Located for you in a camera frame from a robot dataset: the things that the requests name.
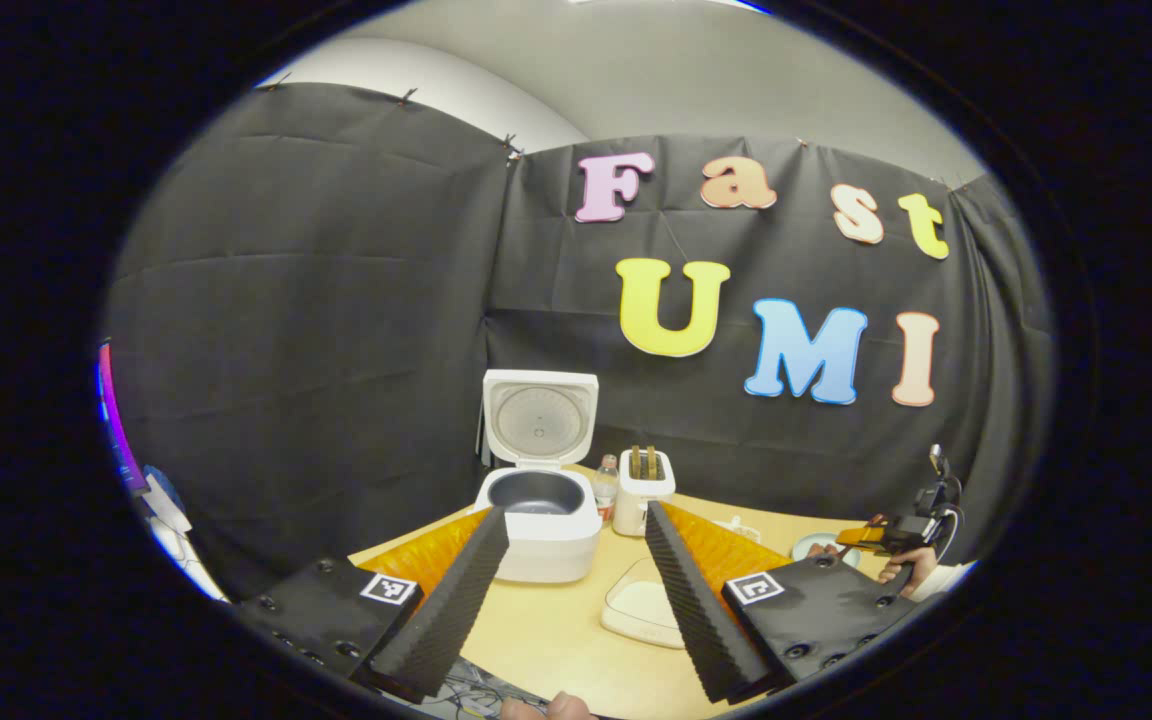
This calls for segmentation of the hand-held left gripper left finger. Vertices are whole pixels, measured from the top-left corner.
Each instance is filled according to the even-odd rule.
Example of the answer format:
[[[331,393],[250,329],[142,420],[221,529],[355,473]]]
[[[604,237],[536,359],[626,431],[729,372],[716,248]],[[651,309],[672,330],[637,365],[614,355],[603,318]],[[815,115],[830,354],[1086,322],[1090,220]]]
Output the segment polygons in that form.
[[[490,506],[362,564],[316,560],[236,612],[347,682],[420,702],[442,688],[508,547],[506,511]]]

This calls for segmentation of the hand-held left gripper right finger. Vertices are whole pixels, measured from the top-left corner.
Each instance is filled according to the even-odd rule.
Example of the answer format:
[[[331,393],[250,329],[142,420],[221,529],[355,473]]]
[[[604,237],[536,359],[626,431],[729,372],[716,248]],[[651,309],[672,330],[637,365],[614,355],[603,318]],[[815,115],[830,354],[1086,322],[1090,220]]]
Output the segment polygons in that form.
[[[794,561],[695,511],[646,506],[647,548],[708,702],[751,700],[829,670],[914,612],[881,584],[819,553]]]

